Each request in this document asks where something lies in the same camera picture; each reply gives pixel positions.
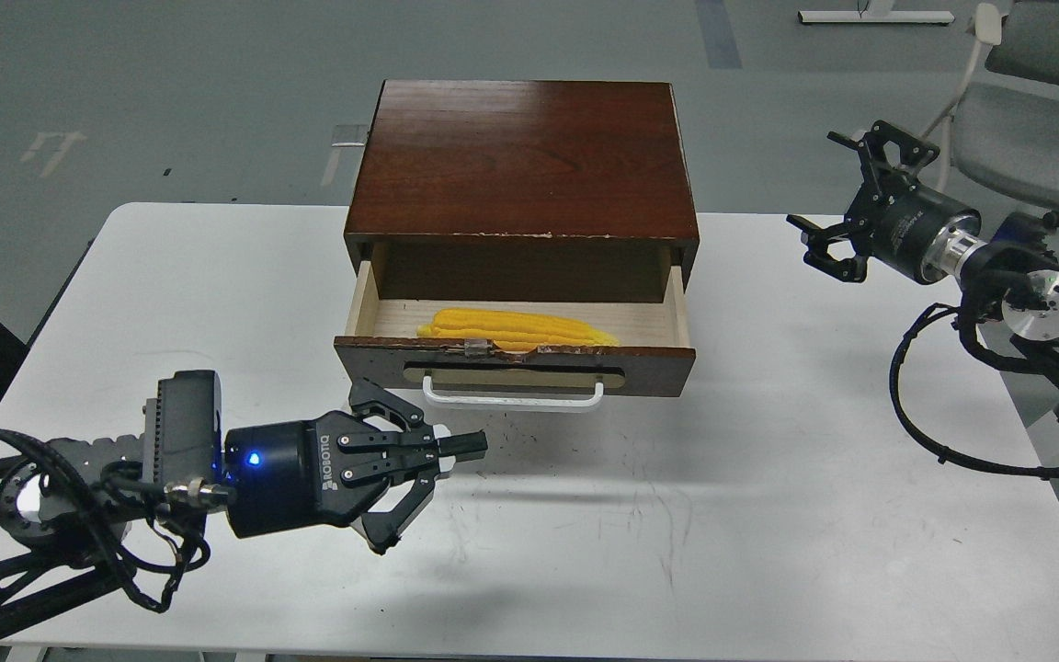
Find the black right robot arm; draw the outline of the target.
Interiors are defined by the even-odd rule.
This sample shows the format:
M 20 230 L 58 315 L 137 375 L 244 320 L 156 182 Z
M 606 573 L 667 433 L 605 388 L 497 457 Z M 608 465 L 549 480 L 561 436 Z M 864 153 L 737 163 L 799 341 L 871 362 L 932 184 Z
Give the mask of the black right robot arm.
M 819 227 L 787 215 L 805 244 L 805 263 L 829 278 L 862 282 L 870 258 L 921 285 L 954 278 L 957 306 L 929 306 L 904 335 L 890 369 L 890 396 L 909 436 L 941 462 L 990 475 L 1059 479 L 1059 468 L 1018 468 L 962 455 L 929 439 L 907 417 L 899 377 L 912 340 L 928 324 L 952 315 L 962 347 L 1001 372 L 1040 374 L 1059 391 L 1059 261 L 1038 237 L 980 238 L 979 211 L 921 183 L 919 172 L 939 148 L 879 120 L 860 137 L 831 131 L 856 153 L 862 181 L 840 223 Z M 1059 422 L 1059 404 L 1054 409 Z

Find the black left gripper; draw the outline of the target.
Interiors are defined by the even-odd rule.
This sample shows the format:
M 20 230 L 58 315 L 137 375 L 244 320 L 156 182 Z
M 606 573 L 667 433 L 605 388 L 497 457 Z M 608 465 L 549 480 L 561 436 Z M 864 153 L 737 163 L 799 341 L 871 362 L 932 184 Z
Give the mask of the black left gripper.
M 438 437 L 424 411 L 370 380 L 356 380 L 348 396 L 354 418 L 290 421 L 231 428 L 225 436 L 225 481 L 235 500 L 227 508 L 234 535 L 249 538 L 329 524 L 356 531 L 376 554 L 401 540 L 403 529 L 436 490 L 444 465 L 486 455 L 486 433 Z M 378 430 L 377 417 L 396 427 Z M 411 482 L 393 508 L 369 509 L 371 482 Z

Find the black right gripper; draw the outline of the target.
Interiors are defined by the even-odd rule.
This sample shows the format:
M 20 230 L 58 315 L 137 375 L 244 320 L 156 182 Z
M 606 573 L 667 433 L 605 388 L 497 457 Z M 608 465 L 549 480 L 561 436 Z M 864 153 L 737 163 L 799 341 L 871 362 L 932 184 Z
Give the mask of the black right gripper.
M 953 231 L 979 234 L 982 214 L 921 185 L 919 173 L 936 162 L 939 147 L 883 120 L 856 138 L 829 131 L 827 139 L 857 154 L 862 184 L 840 223 L 821 229 L 802 215 L 786 214 L 806 246 L 803 263 L 834 280 L 864 282 L 874 256 L 919 284 L 944 280 L 945 244 Z M 850 241 L 852 257 L 829 253 L 841 241 Z

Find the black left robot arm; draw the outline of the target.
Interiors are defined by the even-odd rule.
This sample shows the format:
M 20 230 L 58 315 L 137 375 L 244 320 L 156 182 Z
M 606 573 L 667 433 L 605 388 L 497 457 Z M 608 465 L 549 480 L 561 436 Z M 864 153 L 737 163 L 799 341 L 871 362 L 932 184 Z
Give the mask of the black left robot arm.
M 436 431 L 415 404 L 370 380 L 348 408 L 222 431 L 213 371 L 181 371 L 144 406 L 144 432 L 50 439 L 0 428 L 0 529 L 24 553 L 0 560 L 0 640 L 125 592 L 168 611 L 211 559 L 209 515 L 236 537 L 352 527 L 385 554 L 450 463 L 483 458 L 482 431 Z

